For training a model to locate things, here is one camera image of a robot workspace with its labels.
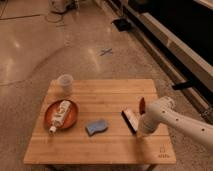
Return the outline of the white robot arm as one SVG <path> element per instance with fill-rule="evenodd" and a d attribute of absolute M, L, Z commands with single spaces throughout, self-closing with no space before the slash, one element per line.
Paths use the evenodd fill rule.
<path fill-rule="evenodd" d="M 213 151 L 213 125 L 179 114 L 174 107 L 174 100 L 168 96 L 149 103 L 139 119 L 138 132 L 142 135 L 152 134 L 163 123 Z"/>

